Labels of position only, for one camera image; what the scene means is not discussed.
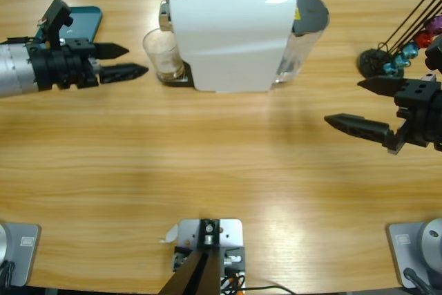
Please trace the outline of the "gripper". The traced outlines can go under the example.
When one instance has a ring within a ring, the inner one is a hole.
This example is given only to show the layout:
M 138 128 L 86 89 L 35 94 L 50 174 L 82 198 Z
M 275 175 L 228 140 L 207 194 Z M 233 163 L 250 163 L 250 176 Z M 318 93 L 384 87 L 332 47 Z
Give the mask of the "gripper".
M 116 59 L 129 53 L 129 49 L 115 43 L 91 43 L 88 39 L 66 39 L 59 48 L 44 48 L 29 44 L 28 54 L 34 70 L 35 83 L 41 91 L 54 85 L 59 89 L 90 88 L 99 85 L 99 69 L 94 59 Z M 131 81 L 148 72 L 148 68 L 135 63 L 101 67 L 100 84 Z
M 391 154 L 397 154 L 405 144 L 427 147 L 432 143 L 435 150 L 441 151 L 441 82 L 435 73 L 420 79 L 381 75 L 357 85 L 377 95 L 394 97 L 396 116 L 403 120 L 397 132 L 387 123 L 346 113 L 325 116 L 329 125 L 350 136 L 381 143 Z

